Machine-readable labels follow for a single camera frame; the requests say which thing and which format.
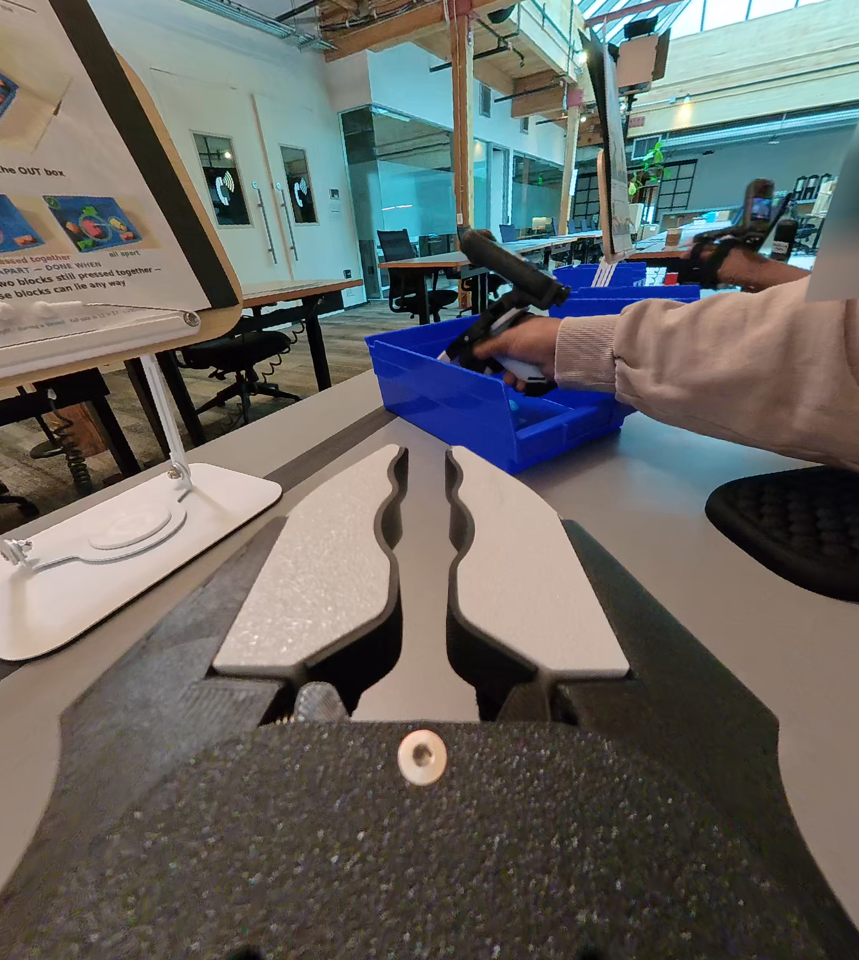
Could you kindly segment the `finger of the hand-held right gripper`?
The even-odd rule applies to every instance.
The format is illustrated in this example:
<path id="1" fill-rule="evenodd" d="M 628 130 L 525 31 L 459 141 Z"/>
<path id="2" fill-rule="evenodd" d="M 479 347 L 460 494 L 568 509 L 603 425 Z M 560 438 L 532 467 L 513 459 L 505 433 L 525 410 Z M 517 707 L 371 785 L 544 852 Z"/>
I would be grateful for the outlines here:
<path id="1" fill-rule="evenodd" d="M 490 314 L 479 316 L 437 356 L 440 362 L 460 367 L 499 367 L 497 359 L 484 359 L 476 354 L 478 345 L 490 341 L 493 337 L 511 330 L 520 322 L 529 318 L 526 311 L 508 311 L 500 317 Z"/>

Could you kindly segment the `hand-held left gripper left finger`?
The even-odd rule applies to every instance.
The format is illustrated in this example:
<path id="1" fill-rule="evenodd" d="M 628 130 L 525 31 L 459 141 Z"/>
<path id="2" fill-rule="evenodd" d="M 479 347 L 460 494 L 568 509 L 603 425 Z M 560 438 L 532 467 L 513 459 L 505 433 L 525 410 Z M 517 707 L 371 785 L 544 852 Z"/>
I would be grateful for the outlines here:
<path id="1" fill-rule="evenodd" d="M 345 711 L 402 650 L 401 504 L 409 452 L 387 444 L 316 486 L 289 513 L 211 663 L 220 678 L 325 683 Z"/>

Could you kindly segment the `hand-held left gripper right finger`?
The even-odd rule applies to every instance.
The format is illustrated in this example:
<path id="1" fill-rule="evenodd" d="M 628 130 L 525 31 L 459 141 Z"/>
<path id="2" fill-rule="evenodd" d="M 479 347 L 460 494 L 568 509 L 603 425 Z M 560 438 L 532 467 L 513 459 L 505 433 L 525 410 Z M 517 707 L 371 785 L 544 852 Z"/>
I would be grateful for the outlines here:
<path id="1" fill-rule="evenodd" d="M 556 688 L 621 682 L 630 663 L 559 513 L 532 488 L 464 446 L 446 452 L 449 539 L 446 648 L 497 719 L 515 690 L 537 718 Z"/>

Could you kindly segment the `blue plastic bin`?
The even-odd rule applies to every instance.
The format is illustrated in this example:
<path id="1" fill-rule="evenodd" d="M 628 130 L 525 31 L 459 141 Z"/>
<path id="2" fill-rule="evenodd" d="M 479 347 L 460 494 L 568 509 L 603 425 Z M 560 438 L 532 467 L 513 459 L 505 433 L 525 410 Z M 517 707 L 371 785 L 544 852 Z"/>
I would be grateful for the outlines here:
<path id="1" fill-rule="evenodd" d="M 438 355 L 476 320 L 466 316 L 366 337 L 384 408 L 508 474 L 604 438 L 633 413 L 609 393 L 556 389 L 530 397 L 495 375 L 441 362 Z"/>
<path id="2" fill-rule="evenodd" d="M 694 303 L 701 300 L 701 288 L 698 284 L 573 288 L 564 303 L 547 309 L 547 315 L 557 319 L 612 316 L 620 314 L 627 306 L 652 300 Z"/>
<path id="3" fill-rule="evenodd" d="M 615 290 L 618 287 L 644 286 L 646 283 L 648 268 L 644 262 L 629 261 L 615 264 L 612 274 L 604 284 L 597 284 L 595 280 L 600 267 L 600 264 L 567 265 L 554 270 L 553 276 L 557 282 L 569 287 L 573 292 L 594 286 Z"/>

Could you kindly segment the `person's right forearm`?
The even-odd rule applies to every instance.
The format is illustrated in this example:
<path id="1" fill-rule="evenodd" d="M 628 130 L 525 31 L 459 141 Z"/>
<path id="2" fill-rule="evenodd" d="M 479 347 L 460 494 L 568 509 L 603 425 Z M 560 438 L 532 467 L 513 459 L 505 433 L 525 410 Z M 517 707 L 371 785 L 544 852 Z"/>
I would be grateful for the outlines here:
<path id="1" fill-rule="evenodd" d="M 660 423 L 859 474 L 859 298 L 807 280 L 565 318 L 554 379 Z"/>

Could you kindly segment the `person's right hand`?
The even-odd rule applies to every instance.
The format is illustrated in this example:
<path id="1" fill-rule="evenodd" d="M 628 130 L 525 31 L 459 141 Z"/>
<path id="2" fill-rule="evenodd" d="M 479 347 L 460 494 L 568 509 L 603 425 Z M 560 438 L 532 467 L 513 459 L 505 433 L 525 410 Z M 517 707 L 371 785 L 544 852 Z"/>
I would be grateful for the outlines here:
<path id="1" fill-rule="evenodd" d="M 519 378 L 507 366 L 506 360 L 539 369 L 547 381 L 556 380 L 556 341 L 561 318 L 536 316 L 528 318 L 498 335 L 479 342 L 473 355 L 480 361 L 497 359 L 503 366 L 504 383 L 517 393 L 528 390 L 526 378 Z"/>

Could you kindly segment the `black office chair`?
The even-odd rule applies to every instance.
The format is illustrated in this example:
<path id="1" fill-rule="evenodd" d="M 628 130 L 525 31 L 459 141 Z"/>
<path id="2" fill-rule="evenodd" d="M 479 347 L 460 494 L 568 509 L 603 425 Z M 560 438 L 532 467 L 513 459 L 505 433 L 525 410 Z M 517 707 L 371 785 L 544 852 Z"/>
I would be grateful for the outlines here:
<path id="1" fill-rule="evenodd" d="M 281 390 L 277 384 L 259 376 L 256 365 L 269 362 L 276 369 L 282 357 L 288 354 L 297 342 L 296 336 L 284 331 L 257 330 L 226 336 L 186 345 L 179 354 L 182 361 L 177 365 L 182 369 L 210 370 L 209 377 L 220 381 L 233 376 L 233 383 L 220 390 L 206 403 L 194 408 L 195 414 L 208 412 L 216 407 L 225 406 L 233 397 L 240 398 L 241 416 L 244 424 L 250 422 L 251 397 L 264 396 L 275 400 L 300 402 L 297 394 Z"/>
<path id="2" fill-rule="evenodd" d="M 388 274 L 388 304 L 391 312 L 408 314 L 420 325 L 440 322 L 440 312 L 460 299 L 458 289 L 438 286 L 444 267 L 392 267 L 393 263 L 417 259 L 406 230 L 379 230 L 376 233 Z"/>

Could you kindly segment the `wooden pillar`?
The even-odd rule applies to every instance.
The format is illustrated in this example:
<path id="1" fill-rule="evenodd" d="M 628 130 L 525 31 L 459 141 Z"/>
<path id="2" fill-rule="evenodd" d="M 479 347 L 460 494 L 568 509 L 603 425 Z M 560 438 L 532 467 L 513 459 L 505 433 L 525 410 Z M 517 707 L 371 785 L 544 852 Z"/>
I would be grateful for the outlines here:
<path id="1" fill-rule="evenodd" d="M 452 94 L 452 178 L 456 225 L 470 229 L 475 212 L 473 136 L 473 5 L 447 1 L 447 28 Z"/>

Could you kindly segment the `phone icon door panel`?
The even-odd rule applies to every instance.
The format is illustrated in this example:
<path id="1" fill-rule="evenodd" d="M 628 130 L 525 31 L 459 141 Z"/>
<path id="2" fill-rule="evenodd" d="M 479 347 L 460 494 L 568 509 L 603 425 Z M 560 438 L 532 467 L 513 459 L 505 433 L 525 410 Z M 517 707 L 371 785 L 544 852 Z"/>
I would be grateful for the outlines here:
<path id="1" fill-rule="evenodd" d="M 219 227 L 251 226 L 233 140 L 197 131 L 192 136 L 216 224 Z"/>
<path id="2" fill-rule="evenodd" d="M 287 196 L 296 224 L 316 224 L 318 216 L 307 152 L 300 147 L 279 145 Z"/>

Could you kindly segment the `light panel on stand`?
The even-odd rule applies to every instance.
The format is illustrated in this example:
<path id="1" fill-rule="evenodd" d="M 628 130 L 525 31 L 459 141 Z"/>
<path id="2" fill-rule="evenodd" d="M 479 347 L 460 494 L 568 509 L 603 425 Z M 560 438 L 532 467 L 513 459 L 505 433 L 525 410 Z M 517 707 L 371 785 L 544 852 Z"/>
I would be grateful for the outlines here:
<path id="1" fill-rule="evenodd" d="M 624 27 L 624 40 L 617 47 L 616 83 L 621 95 L 640 94 L 663 79 L 671 33 L 657 31 L 658 17 L 630 21 Z"/>

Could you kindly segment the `black pad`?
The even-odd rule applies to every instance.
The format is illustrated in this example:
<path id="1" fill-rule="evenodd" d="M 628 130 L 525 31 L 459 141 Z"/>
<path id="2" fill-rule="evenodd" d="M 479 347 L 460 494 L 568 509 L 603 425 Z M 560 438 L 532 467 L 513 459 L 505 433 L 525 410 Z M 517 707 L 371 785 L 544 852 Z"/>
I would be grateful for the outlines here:
<path id="1" fill-rule="evenodd" d="M 781 579 L 859 603 L 859 474 L 821 465 L 737 478 L 709 495 L 705 514 Z"/>

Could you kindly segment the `printed instruction sheet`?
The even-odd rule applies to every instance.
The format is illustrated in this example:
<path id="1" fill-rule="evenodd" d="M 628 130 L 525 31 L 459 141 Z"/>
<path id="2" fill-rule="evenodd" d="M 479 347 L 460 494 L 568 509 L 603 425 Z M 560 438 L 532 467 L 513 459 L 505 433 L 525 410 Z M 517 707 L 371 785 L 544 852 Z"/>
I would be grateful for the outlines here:
<path id="1" fill-rule="evenodd" d="M 0 305 L 210 302 L 52 2 L 0 2 Z"/>

